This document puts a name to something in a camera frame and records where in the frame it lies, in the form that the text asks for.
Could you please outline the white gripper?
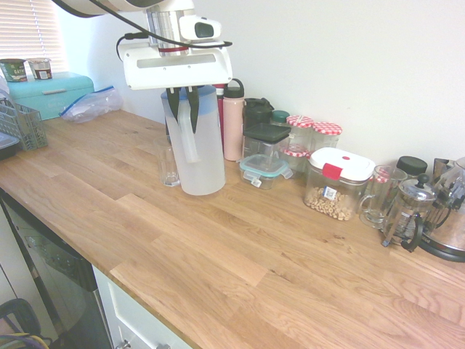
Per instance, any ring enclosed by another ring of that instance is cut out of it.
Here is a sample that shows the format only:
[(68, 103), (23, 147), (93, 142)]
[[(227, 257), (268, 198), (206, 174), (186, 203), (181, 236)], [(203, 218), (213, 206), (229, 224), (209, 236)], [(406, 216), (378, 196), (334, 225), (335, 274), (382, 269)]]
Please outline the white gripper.
[(187, 87), (190, 123), (196, 133), (200, 98), (197, 87), (226, 84), (233, 78), (229, 53), (225, 48), (189, 49), (185, 55), (161, 56), (157, 47), (123, 45), (121, 58), (126, 84), (133, 90), (168, 88), (167, 100), (178, 121), (180, 87)]

